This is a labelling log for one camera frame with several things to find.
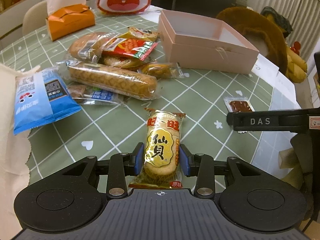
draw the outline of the green tablecloth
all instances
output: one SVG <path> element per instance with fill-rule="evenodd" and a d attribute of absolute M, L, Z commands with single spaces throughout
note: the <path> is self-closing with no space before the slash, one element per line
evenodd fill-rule
<path fill-rule="evenodd" d="M 5 48 L 0 61 L 21 71 L 36 65 L 51 67 L 63 59 L 78 37 L 95 31 L 125 33 L 128 26 L 157 29 L 156 23 L 140 16 L 97 17 L 95 26 L 51 42 L 46 28 L 42 27 Z M 161 43 L 151 56 L 165 62 Z M 88 155 L 108 159 L 118 152 L 131 152 L 138 142 L 146 139 L 145 107 L 186 113 L 180 129 L 181 142 L 192 153 L 209 154 L 221 161 L 238 156 L 251 162 L 261 132 L 234 132 L 226 122 L 228 110 L 223 98 L 248 97 L 256 111 L 269 110 L 273 88 L 253 73 L 240 75 L 196 68 L 183 69 L 184 79 L 161 80 L 162 96 L 152 102 L 131 98 L 126 106 L 84 106 L 77 114 L 33 129 L 29 137 L 32 154 L 27 163 L 31 170 L 30 183 Z M 92 143 L 93 147 L 87 150 L 85 146 Z M 99 183 L 101 192 L 105 192 L 104 177 Z M 183 186 L 193 187 L 195 180 L 183 178 Z M 223 187 L 223 177 L 216 176 L 216 192 Z"/>

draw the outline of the table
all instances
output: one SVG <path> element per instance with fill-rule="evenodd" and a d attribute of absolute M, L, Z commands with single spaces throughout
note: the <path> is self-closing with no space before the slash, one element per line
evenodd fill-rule
<path fill-rule="evenodd" d="M 20 71 L 27 71 L 36 65 L 51 67 L 63 59 L 66 50 L 78 37 L 95 31 L 125 33 L 128 26 L 156 30 L 157 20 L 154 19 L 157 17 L 159 11 L 156 9 L 143 17 L 96 16 L 95 26 L 55 42 L 51 42 L 44 26 L 5 48 L 0 61 Z M 151 56 L 165 62 L 161 43 Z M 228 110 L 223 101 L 224 97 L 248 97 L 256 111 L 296 108 L 295 100 L 285 96 L 288 94 L 285 79 L 278 77 L 272 65 L 267 68 L 269 63 L 264 63 L 264 60 L 260 56 L 249 75 L 183 69 L 184 79 L 159 82 L 163 87 L 159 99 L 139 101 L 131 98 L 126 106 L 83 106 L 82 111 L 68 118 L 33 129 L 29 136 L 32 152 L 27 162 L 30 183 L 88 155 L 96 155 L 102 160 L 118 152 L 131 152 L 138 142 L 144 142 L 146 138 L 145 122 L 148 117 L 144 107 L 186 113 L 187 118 L 181 126 L 181 142 L 192 153 L 209 154 L 221 161 L 228 156 L 237 156 L 269 172 L 270 163 L 271 169 L 277 163 L 278 151 L 291 147 L 289 139 L 293 134 L 239 134 L 227 125 Z M 98 190 L 101 192 L 105 192 L 106 179 L 107 176 L 100 178 Z M 183 177 L 183 186 L 192 188 L 195 180 Z M 223 177 L 216 176 L 216 191 L 224 188 Z"/>

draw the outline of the beige chair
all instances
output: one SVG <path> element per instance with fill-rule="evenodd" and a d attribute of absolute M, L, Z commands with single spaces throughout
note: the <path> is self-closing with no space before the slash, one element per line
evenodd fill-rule
<path fill-rule="evenodd" d="M 47 0 L 32 6 L 23 18 L 22 34 L 26 35 L 42 26 L 45 26 L 45 19 L 47 17 Z"/>

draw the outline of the blue gripper pad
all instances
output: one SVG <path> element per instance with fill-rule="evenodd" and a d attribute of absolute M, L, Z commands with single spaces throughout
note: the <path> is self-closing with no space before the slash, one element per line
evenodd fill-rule
<path fill-rule="evenodd" d="M 181 146 L 179 146 L 179 163 L 180 163 L 180 167 L 183 171 L 183 174 L 185 176 L 190 176 L 190 166 L 189 166 L 188 156 L 183 151 Z"/>
<path fill-rule="evenodd" d="M 142 165 L 143 165 L 143 150 L 144 150 L 144 144 L 141 145 L 137 155 L 136 155 L 136 162 L 134 165 L 134 173 L 136 176 L 138 176 L 141 172 Z"/>

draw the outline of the red mouth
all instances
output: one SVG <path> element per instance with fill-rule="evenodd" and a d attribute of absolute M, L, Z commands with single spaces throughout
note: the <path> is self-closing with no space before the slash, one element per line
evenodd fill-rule
<path fill-rule="evenodd" d="M 131 11 L 140 4 L 139 0 L 108 0 L 107 6 L 114 11 Z"/>

